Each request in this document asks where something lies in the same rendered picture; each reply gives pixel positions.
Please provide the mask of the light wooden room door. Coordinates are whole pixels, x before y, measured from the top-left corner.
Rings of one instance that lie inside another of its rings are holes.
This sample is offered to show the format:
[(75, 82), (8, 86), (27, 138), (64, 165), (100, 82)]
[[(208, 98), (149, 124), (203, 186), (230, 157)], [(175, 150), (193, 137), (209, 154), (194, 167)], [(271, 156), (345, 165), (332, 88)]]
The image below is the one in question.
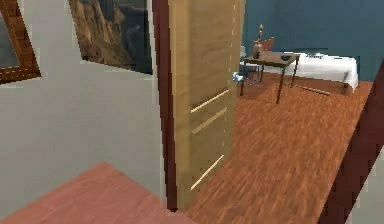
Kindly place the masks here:
[(169, 0), (177, 208), (232, 147), (246, 0)]

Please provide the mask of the dark wooden table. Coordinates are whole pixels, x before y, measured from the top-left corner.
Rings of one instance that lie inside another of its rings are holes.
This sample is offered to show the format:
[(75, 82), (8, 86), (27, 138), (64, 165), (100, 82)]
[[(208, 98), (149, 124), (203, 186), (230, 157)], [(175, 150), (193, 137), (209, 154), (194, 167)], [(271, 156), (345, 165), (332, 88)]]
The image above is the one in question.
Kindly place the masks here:
[[(288, 61), (283, 61), (281, 60), (282, 55), (289, 55), (291, 56), (290, 60)], [(241, 82), (241, 90), (240, 90), (240, 95), (244, 95), (244, 88), (245, 88), (245, 80), (248, 78), (248, 71), (247, 71), (247, 65), (248, 64), (253, 64), (253, 65), (259, 65), (261, 67), (261, 74), (264, 74), (264, 68), (266, 66), (271, 66), (271, 67), (277, 67), (281, 69), (281, 75), (280, 75), (280, 83), (279, 83), (279, 88), (277, 92), (277, 98), (276, 98), (276, 103), (280, 102), (281, 98), (281, 92), (282, 92), (282, 86), (283, 86), (283, 81), (284, 81), (284, 76), (286, 74), (286, 69), (290, 64), (295, 62), (295, 68), (294, 72), (292, 75), (291, 79), (291, 84), (290, 87), (293, 87), (294, 81), (295, 81), (295, 76), (296, 76), (296, 71), (299, 63), (299, 58), (300, 55), (296, 53), (284, 53), (284, 52), (262, 52), (260, 54), (260, 57), (258, 59), (255, 59), (253, 57), (246, 57), (243, 60), (243, 63), (241, 64), (243, 74), (244, 74), (244, 80)]]

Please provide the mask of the wooden baseball bat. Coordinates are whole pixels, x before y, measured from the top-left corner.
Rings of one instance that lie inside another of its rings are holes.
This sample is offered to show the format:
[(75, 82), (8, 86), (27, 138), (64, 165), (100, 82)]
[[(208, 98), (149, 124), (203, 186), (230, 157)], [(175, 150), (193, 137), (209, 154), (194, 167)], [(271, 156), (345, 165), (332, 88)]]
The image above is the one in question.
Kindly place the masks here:
[(295, 87), (303, 89), (303, 90), (306, 90), (306, 91), (314, 92), (314, 93), (317, 93), (317, 94), (325, 95), (325, 96), (330, 96), (331, 95), (330, 92), (319, 90), (319, 89), (314, 89), (314, 88), (305, 87), (305, 86), (299, 86), (299, 85), (295, 85)]

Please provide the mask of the white bed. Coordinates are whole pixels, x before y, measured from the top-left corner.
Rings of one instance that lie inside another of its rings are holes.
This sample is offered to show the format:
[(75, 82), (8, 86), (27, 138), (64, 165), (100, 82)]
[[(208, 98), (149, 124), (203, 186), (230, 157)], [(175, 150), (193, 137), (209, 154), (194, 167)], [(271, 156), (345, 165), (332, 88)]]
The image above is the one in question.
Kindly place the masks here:
[(300, 53), (299, 63), (293, 62), (286, 68), (286, 75), (296, 73), (297, 77), (338, 81), (348, 84), (352, 90), (358, 87), (358, 64), (355, 58), (315, 53)]

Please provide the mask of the dark red door frame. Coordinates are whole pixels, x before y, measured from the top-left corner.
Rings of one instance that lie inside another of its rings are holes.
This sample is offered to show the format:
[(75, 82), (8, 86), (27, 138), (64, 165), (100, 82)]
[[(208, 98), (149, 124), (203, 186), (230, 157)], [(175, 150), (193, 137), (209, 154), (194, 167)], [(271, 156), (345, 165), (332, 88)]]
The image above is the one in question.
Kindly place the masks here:
[[(152, 0), (166, 200), (177, 211), (169, 0)], [(351, 128), (294, 96), (237, 95), (232, 147), (185, 211), (197, 224), (345, 224), (384, 147), (373, 88)]]

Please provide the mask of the mountain landscape wall picture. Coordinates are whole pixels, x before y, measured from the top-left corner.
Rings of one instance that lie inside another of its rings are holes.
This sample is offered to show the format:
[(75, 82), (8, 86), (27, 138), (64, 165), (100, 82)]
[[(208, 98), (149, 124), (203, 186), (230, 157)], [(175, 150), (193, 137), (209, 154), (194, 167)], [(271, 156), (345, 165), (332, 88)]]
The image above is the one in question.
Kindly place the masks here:
[(68, 0), (81, 59), (153, 74), (147, 0)]

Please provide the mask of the brown framed wall picture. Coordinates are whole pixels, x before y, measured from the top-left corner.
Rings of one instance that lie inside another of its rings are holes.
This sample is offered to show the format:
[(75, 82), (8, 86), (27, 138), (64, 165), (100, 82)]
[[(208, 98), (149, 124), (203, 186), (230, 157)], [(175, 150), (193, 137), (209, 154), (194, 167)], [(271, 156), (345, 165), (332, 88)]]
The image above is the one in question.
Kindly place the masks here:
[(0, 67), (0, 85), (42, 76), (17, 0), (0, 0), (0, 13), (19, 64)]

